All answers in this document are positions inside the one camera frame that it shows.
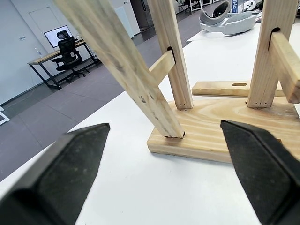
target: white vr headset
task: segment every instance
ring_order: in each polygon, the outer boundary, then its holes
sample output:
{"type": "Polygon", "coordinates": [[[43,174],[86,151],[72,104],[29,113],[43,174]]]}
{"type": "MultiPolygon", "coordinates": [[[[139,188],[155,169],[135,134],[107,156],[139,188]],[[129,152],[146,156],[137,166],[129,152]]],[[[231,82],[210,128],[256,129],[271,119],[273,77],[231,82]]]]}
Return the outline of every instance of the white vr headset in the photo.
{"type": "Polygon", "coordinates": [[[222,32],[225,35],[233,35],[250,30],[255,25],[256,16],[251,11],[240,14],[229,14],[230,3],[223,1],[219,4],[212,16],[203,9],[200,10],[200,27],[208,32],[222,32]]]}

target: white tabletop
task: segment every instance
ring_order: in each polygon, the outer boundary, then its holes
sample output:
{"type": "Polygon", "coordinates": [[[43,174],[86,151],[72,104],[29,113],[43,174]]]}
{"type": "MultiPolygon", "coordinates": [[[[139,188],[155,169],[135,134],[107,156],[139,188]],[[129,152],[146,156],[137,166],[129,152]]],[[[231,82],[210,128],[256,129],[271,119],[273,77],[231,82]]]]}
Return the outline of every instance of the white tabletop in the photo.
{"type": "MultiPolygon", "coordinates": [[[[191,86],[201,80],[251,79],[258,32],[250,32],[188,44],[184,55],[191,86]]],[[[300,26],[294,26],[291,43],[298,54],[299,33],[300,26]]],[[[160,88],[173,100],[168,78],[160,88]]],[[[260,224],[231,164],[151,154],[146,142],[153,125],[127,93],[72,130],[103,122],[111,131],[77,225],[260,224]]],[[[0,197],[41,154],[0,183],[0,197]]]]}

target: wood grain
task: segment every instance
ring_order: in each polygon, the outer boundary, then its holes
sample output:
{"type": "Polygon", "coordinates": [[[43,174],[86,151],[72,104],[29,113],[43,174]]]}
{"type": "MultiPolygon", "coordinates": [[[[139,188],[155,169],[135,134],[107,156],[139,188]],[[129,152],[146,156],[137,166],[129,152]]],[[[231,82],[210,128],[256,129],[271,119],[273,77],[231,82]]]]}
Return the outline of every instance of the wood grain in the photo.
{"type": "MultiPolygon", "coordinates": [[[[251,81],[198,81],[192,88],[193,95],[241,96],[249,94],[251,81]]],[[[275,96],[285,96],[278,83],[275,96]]]]}
{"type": "Polygon", "coordinates": [[[270,57],[289,103],[300,102],[300,59],[283,33],[272,33],[270,57]]]}
{"type": "Polygon", "coordinates": [[[109,1],[55,3],[160,133],[182,138],[180,123],[109,1]]]}
{"type": "Polygon", "coordinates": [[[280,28],[289,39],[299,0],[265,0],[259,33],[248,107],[270,107],[278,78],[268,51],[272,30],[280,28]]]}
{"type": "Polygon", "coordinates": [[[220,127],[221,120],[234,120],[266,129],[299,160],[300,120],[285,97],[275,97],[273,106],[261,110],[248,108],[247,98],[194,101],[190,110],[171,108],[183,126],[183,139],[162,137],[154,129],[147,145],[151,152],[201,158],[230,163],[230,156],[220,127]]]}
{"type": "Polygon", "coordinates": [[[150,74],[159,85],[168,72],[175,65],[172,51],[165,52],[150,68],[150,74]]]}
{"type": "Polygon", "coordinates": [[[193,107],[192,93],[184,60],[173,0],[148,1],[155,31],[162,53],[173,48],[176,64],[168,73],[177,108],[193,107]]]}

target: wooden base board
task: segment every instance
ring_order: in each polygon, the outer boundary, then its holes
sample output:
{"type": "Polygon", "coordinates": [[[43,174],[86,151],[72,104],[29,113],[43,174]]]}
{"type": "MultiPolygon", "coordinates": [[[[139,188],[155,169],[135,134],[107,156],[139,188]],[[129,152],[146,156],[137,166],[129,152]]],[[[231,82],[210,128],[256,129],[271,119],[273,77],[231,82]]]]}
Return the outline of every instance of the wooden base board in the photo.
{"type": "Polygon", "coordinates": [[[189,110],[178,110],[171,102],[185,136],[165,138],[154,129],[147,141],[149,150],[230,163],[220,122],[234,120],[268,130],[300,160],[300,119],[293,104],[287,103],[285,97],[276,97],[271,108],[253,109],[247,107],[246,101],[247,98],[199,100],[189,110]]]}
{"type": "MultiPolygon", "coordinates": [[[[249,94],[251,81],[198,81],[192,88],[193,95],[242,96],[249,94]]],[[[285,96],[278,83],[275,96],[285,96]]]]}

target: monitor screen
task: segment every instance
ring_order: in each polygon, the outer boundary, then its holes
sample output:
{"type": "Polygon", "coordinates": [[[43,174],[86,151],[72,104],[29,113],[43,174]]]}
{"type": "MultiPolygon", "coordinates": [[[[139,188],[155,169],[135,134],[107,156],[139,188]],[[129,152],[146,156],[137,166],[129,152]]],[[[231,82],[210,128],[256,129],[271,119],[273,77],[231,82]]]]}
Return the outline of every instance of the monitor screen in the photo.
{"type": "Polygon", "coordinates": [[[57,33],[60,32],[60,31],[63,31],[63,30],[66,30],[67,33],[72,36],[68,26],[63,26],[63,27],[59,27],[59,28],[56,28],[54,30],[50,30],[50,31],[47,31],[45,32],[45,36],[46,38],[48,39],[49,43],[51,44],[51,46],[53,48],[57,47],[58,46],[58,42],[61,41],[58,37],[57,37],[57,33]]]}

